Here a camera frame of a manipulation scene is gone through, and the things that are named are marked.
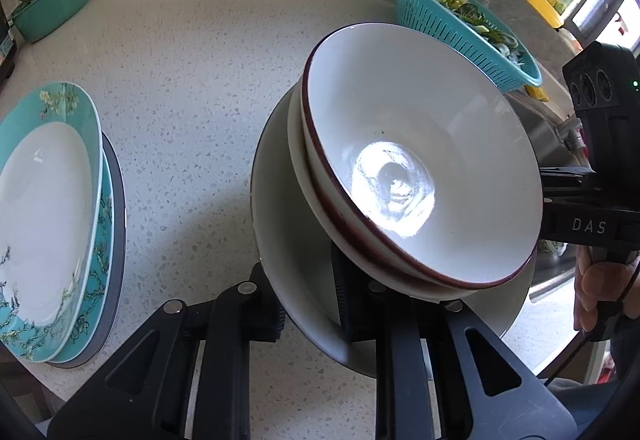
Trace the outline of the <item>person's right hand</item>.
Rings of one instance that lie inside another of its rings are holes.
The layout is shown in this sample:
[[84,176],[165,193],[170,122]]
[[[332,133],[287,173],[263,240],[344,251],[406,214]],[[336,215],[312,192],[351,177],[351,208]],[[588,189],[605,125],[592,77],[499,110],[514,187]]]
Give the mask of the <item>person's right hand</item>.
[[639,264],[596,263],[587,246],[576,249],[574,330],[590,332],[598,322],[599,301],[617,301]]

